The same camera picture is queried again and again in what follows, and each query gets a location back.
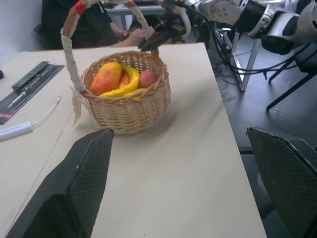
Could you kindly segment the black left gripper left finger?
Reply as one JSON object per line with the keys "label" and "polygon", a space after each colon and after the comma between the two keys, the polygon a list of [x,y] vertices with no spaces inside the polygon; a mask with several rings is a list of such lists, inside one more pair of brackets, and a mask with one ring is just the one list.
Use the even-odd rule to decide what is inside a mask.
{"label": "black left gripper left finger", "polygon": [[114,131],[77,140],[42,181],[6,238],[90,238],[104,195]]}

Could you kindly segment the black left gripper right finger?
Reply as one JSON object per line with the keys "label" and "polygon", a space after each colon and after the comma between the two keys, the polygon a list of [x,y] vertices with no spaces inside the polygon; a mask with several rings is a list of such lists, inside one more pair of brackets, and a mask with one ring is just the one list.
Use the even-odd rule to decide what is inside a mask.
{"label": "black left gripper right finger", "polygon": [[317,238],[317,150],[299,137],[249,127],[263,184],[293,238]]}

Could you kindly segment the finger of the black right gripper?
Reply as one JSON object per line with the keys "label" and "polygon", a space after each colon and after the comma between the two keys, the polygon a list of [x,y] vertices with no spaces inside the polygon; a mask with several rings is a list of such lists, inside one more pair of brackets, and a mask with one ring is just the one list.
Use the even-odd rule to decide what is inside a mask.
{"label": "finger of the black right gripper", "polygon": [[159,46],[168,41],[168,38],[143,38],[141,43],[138,45],[138,49],[142,52],[157,50]]}
{"label": "finger of the black right gripper", "polygon": [[144,41],[144,45],[162,45],[170,38],[170,32],[168,30],[162,30],[154,33],[149,39]]}

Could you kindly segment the wicker basket with handle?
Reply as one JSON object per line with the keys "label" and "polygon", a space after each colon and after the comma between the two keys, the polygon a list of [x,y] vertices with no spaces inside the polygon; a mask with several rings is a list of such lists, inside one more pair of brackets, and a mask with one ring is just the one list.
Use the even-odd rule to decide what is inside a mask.
{"label": "wicker basket with handle", "polygon": [[[97,127],[114,128],[116,134],[134,134],[158,124],[166,114],[170,103],[170,84],[167,66],[159,57],[157,48],[152,50],[127,51],[108,55],[93,62],[79,75],[72,50],[71,37],[83,12],[99,0],[78,0],[69,10],[69,14],[60,32],[66,68],[73,82],[73,106],[75,120],[81,117],[84,106]],[[139,80],[104,96],[95,96],[89,91],[94,77],[105,63],[122,63],[131,75],[142,70],[152,70],[158,80],[143,91],[138,90]]]}

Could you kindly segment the person's bare hand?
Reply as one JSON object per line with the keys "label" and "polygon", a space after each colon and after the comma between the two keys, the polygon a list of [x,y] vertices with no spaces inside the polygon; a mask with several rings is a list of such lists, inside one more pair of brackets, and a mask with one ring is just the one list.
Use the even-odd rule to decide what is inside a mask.
{"label": "person's bare hand", "polygon": [[121,42],[123,46],[138,46],[144,38],[144,32],[142,29],[136,29],[130,33],[124,31],[123,37],[124,39]]}

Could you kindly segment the red pink peach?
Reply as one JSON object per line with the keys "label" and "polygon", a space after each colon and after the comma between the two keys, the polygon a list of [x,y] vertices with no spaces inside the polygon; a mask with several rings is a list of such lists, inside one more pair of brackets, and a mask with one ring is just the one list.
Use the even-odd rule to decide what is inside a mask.
{"label": "red pink peach", "polygon": [[158,80],[158,76],[149,70],[144,70],[140,74],[140,82],[139,82],[139,88],[148,88],[152,86],[154,83],[156,83]]}

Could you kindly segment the yellow banana bunch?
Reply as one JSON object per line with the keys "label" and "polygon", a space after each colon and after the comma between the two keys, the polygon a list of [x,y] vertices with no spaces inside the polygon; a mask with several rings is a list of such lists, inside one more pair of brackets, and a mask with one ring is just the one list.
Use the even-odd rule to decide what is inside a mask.
{"label": "yellow banana bunch", "polygon": [[132,96],[137,93],[144,92],[146,88],[138,88],[140,83],[140,73],[138,70],[136,70],[133,67],[126,66],[124,64],[121,64],[123,70],[126,72],[126,75],[128,76],[129,83],[125,86],[119,87],[115,90],[105,92],[99,97],[102,98],[119,98],[124,96]]}

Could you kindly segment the orange red fruit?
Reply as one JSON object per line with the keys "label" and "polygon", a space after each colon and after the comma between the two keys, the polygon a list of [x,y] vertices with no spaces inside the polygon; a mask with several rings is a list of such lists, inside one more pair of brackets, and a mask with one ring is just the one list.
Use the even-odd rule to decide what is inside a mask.
{"label": "orange red fruit", "polygon": [[127,72],[124,70],[119,80],[118,89],[128,85],[129,83],[130,83],[129,76]]}

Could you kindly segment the orange yellow mango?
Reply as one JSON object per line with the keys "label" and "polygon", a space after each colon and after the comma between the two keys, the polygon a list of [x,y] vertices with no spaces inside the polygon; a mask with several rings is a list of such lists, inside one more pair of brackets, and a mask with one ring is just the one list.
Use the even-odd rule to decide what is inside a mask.
{"label": "orange yellow mango", "polygon": [[122,65],[117,62],[104,64],[95,75],[89,87],[89,91],[92,94],[99,96],[116,89],[119,85],[122,71]]}

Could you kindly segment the person in black shirt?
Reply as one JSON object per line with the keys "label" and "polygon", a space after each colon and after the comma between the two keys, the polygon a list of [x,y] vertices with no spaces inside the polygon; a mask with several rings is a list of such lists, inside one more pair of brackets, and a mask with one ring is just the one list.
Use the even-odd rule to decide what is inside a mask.
{"label": "person in black shirt", "polygon": [[[62,49],[60,31],[69,10],[78,0],[42,0],[41,24],[34,31],[53,49]],[[112,21],[101,1],[85,10],[72,35],[74,48],[111,46],[127,39],[129,33]]]}

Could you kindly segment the black chair base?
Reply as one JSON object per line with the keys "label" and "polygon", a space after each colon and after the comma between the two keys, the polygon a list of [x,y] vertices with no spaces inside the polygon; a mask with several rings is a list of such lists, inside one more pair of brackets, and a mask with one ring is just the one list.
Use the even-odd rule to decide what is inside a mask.
{"label": "black chair base", "polygon": [[269,78],[270,84],[282,71],[285,71],[291,63],[295,63],[290,68],[298,68],[302,73],[307,75],[300,79],[290,89],[284,92],[281,96],[270,103],[266,111],[269,111],[278,103],[283,101],[287,96],[291,95],[309,80],[317,75],[317,43],[312,43],[307,46],[299,47],[294,50],[293,56],[285,61],[285,63]]}

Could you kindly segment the black flat tool tray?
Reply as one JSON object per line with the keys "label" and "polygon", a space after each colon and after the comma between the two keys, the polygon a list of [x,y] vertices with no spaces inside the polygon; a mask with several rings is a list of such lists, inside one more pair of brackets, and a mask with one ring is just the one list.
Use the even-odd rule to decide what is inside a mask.
{"label": "black flat tool tray", "polygon": [[12,85],[13,91],[0,100],[0,125],[7,123],[33,96],[53,79],[64,65],[40,62]]}

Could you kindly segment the silver metal tool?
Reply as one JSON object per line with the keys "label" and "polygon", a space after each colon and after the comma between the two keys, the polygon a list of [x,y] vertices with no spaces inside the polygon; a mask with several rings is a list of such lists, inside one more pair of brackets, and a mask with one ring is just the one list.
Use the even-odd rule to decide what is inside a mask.
{"label": "silver metal tool", "polygon": [[12,108],[18,106],[21,102],[23,102],[27,97],[26,91],[22,91],[19,96],[8,106],[8,109],[11,110]]}

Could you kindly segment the dark long box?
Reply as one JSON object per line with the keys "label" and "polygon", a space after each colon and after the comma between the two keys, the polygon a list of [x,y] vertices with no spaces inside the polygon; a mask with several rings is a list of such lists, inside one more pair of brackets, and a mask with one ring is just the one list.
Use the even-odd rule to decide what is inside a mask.
{"label": "dark long box", "polygon": [[30,72],[19,79],[16,83],[12,85],[12,89],[15,93],[19,93],[22,89],[27,86],[37,75],[42,74],[49,66],[52,66],[48,61],[42,61],[37,66],[35,66]]}

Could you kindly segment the white table frame leg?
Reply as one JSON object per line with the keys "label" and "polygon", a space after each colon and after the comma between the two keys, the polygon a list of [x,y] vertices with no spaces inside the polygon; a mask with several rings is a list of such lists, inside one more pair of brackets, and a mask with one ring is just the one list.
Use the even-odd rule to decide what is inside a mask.
{"label": "white table frame leg", "polygon": [[[231,50],[233,65],[235,67],[245,68],[246,70],[250,70],[250,72],[253,72],[253,67],[255,65],[255,61],[256,61],[259,49],[261,47],[261,41],[259,39],[255,39],[255,40],[252,39],[252,48],[250,49],[250,51],[245,53],[238,53],[237,47],[238,47],[240,35],[241,35],[240,33],[236,32],[234,36],[234,40],[233,40],[233,46]],[[239,57],[242,55],[249,56],[246,67],[243,67],[241,65],[241,61],[239,60]],[[238,70],[238,73],[236,74],[237,74],[237,80],[238,80],[240,91],[245,92],[251,75],[248,74],[247,71],[242,71],[242,70]]]}

